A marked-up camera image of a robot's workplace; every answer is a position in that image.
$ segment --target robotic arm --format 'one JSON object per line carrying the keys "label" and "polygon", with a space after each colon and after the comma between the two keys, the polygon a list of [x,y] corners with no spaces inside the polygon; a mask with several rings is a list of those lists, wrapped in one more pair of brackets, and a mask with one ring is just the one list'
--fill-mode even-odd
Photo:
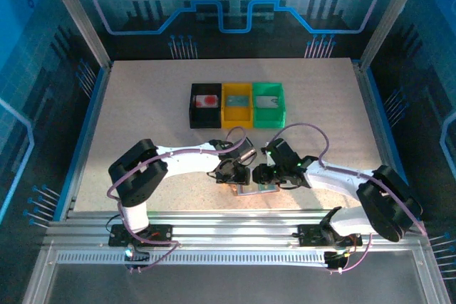
{"label": "robotic arm", "polygon": [[[221,151],[232,146],[231,142],[211,140],[191,148],[218,150],[219,154],[176,153],[156,160],[128,177],[117,190],[125,220],[131,230],[137,234],[147,231],[150,223],[146,200],[165,178],[189,172],[206,172],[219,184],[248,185],[251,172],[243,162],[256,155],[256,151],[248,138],[231,152]],[[151,140],[141,140],[110,166],[110,177],[115,183],[145,160],[176,150],[182,148],[155,146]],[[261,150],[266,155],[267,163],[253,170],[252,179],[255,183],[276,184],[282,189],[330,189],[351,196],[362,204],[350,209],[334,208],[319,227],[306,227],[298,232],[296,237],[300,243],[305,240],[318,241],[318,246],[342,246],[347,236],[353,238],[354,234],[375,232],[390,241],[401,240],[413,223],[401,206],[372,179],[391,189],[415,217],[422,213],[407,184],[390,167],[382,165],[376,170],[358,171],[320,163],[318,158],[312,156],[300,158],[280,138]]]}
{"label": "robotic arm", "polygon": [[[139,163],[166,152],[182,149],[225,150],[231,142],[211,140],[195,147],[162,147],[155,146],[150,139],[139,141],[109,168],[113,183],[129,172]],[[216,183],[249,184],[250,171],[242,162],[256,154],[248,138],[232,152],[224,154],[182,153],[159,159],[128,177],[118,188],[123,213],[127,224],[134,233],[141,232],[149,226],[146,200],[152,195],[158,184],[165,178],[190,172],[205,172],[215,178]]]}
{"label": "robotic arm", "polygon": [[317,157],[300,158],[283,139],[270,142],[262,152],[267,164],[254,169],[254,182],[277,184],[282,189],[329,189],[361,202],[362,206],[356,208],[336,207],[321,221],[321,238],[329,243],[338,243],[352,234],[371,233],[397,242],[413,225],[403,209],[372,179],[389,187],[415,217],[422,214],[423,210],[409,187],[391,167],[382,165],[376,170],[358,171],[320,163]]}

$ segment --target aluminum frame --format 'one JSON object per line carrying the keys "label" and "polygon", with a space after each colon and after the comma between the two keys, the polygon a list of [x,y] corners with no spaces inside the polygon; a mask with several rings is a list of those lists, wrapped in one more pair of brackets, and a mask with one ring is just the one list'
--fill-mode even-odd
{"label": "aluminum frame", "polygon": [[84,37],[85,42],[87,43],[89,49],[92,51],[92,54],[100,64],[100,67],[104,69],[109,68],[109,55],[106,52],[103,43],[101,43],[98,34],[93,28],[93,25],[90,22],[90,19],[88,18],[88,15],[84,10],[81,2],[79,0],[62,0],[62,2],[68,10],[71,18],[74,20],[80,33]]}
{"label": "aluminum frame", "polygon": [[361,70],[366,71],[371,65],[373,59],[377,55],[378,50],[382,46],[386,36],[390,33],[396,19],[402,12],[407,0],[391,0],[382,19],[378,23],[372,37],[370,38],[366,49],[361,56]]}
{"label": "aluminum frame", "polygon": [[97,125],[98,116],[101,111],[101,105],[103,104],[103,98],[105,96],[106,88],[108,87],[109,77],[110,77],[111,68],[106,68],[104,73],[101,73],[95,84],[94,90],[94,97],[90,99],[90,103],[93,101],[92,112],[88,112],[86,114],[86,120],[88,120],[87,130],[85,131],[85,135],[83,137],[79,137],[81,141],[80,149],[76,147],[74,152],[73,159],[75,160],[75,167],[73,173],[71,175],[67,175],[67,179],[69,181],[68,185],[68,192],[64,194],[65,185],[63,185],[63,192],[62,197],[59,199],[57,204],[56,213],[54,214],[54,220],[62,221],[66,219],[68,211],[72,209],[72,205],[74,205],[74,201],[76,200],[76,196],[79,191],[79,186],[81,185],[84,169],[86,167],[86,162],[88,158],[88,153],[90,151],[90,144],[92,143],[93,135],[95,134],[95,128]]}
{"label": "aluminum frame", "polygon": [[[322,267],[332,248],[299,247],[291,234],[298,224],[317,224],[328,211],[211,211],[150,214],[156,224],[172,224],[182,245],[164,264],[290,265]],[[71,213],[52,222],[43,241],[23,303],[45,303],[58,264],[122,264],[124,248],[108,246],[105,224],[115,212]],[[367,236],[363,236],[366,247]],[[156,260],[167,248],[144,248]],[[429,303],[451,303],[428,240],[409,233],[398,243],[373,237],[372,252],[412,251]]]}
{"label": "aluminum frame", "polygon": [[390,165],[404,180],[407,180],[402,164],[400,161],[396,161],[393,148],[388,144],[390,139],[388,139],[387,128],[383,124],[382,115],[379,110],[383,104],[375,98],[373,85],[369,80],[367,72],[362,71],[358,62],[355,61],[353,62],[353,69],[366,106],[366,112],[368,113],[380,159],[383,164]]}

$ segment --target grey item in bin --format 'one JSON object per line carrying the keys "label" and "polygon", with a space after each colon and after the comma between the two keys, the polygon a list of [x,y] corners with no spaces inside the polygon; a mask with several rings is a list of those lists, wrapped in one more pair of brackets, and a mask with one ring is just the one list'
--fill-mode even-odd
{"label": "grey item in bin", "polygon": [[276,96],[256,96],[257,108],[279,108],[279,98]]}
{"label": "grey item in bin", "polygon": [[249,97],[247,95],[227,96],[227,107],[249,107]]}

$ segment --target floor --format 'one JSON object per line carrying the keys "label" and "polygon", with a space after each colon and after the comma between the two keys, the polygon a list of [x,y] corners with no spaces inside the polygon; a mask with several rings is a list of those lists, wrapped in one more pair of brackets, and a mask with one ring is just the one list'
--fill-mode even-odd
{"label": "floor", "polygon": [[[372,169],[380,157],[361,93],[348,58],[118,61],[114,63],[74,207],[75,211],[112,211],[105,195],[109,166],[138,140],[184,147],[223,140],[226,130],[191,130],[191,83],[282,82],[287,124],[311,122],[330,137],[326,160]],[[257,148],[276,130],[249,130]],[[293,128],[283,134],[301,155],[324,148],[319,133]],[[147,201],[152,211],[212,209],[332,209],[359,203],[325,189],[300,188],[273,194],[235,196],[205,174],[165,179]]]}
{"label": "floor", "polygon": [[125,266],[59,265],[47,299],[49,304],[426,303],[408,251],[369,253],[342,276],[300,266],[158,266],[131,275]]}

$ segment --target black bin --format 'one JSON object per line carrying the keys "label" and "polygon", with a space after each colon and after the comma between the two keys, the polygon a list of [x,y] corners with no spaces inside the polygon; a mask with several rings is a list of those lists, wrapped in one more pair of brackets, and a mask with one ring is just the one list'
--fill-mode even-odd
{"label": "black bin", "polygon": [[[198,95],[216,95],[217,106],[213,108],[198,108]],[[222,128],[222,84],[221,83],[192,83],[190,96],[189,119],[190,128]]]}

